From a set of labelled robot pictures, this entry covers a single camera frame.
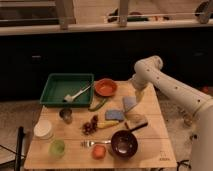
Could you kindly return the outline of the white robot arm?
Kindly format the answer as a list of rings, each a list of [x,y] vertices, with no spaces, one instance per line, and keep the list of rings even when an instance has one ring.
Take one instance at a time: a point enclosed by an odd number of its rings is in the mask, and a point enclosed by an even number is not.
[[[139,92],[151,83],[197,119],[197,138],[192,143],[190,171],[213,171],[213,96],[161,72],[162,59],[140,59],[134,64],[132,86]]]

